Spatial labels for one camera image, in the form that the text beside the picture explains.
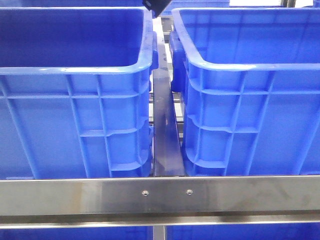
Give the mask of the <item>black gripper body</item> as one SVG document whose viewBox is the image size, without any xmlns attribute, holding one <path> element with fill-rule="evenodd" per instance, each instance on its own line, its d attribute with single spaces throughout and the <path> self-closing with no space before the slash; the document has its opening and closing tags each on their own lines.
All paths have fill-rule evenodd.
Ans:
<svg viewBox="0 0 320 240">
<path fill-rule="evenodd" d="M 153 18 L 159 17 L 171 2 L 172 0 L 142 0 L 143 6 L 151 11 Z"/>
</svg>

